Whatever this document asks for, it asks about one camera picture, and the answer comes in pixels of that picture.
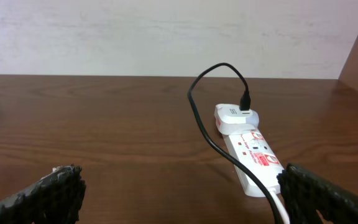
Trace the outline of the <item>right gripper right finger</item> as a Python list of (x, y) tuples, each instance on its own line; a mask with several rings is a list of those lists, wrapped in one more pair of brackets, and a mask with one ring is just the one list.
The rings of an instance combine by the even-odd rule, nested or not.
[(296, 164), (277, 175), (290, 223), (358, 223), (358, 196)]

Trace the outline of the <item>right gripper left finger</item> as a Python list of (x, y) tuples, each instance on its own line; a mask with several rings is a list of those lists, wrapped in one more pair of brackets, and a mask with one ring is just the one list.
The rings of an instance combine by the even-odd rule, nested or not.
[(58, 166), (25, 189), (0, 201), (0, 224), (75, 224), (86, 184), (82, 167)]

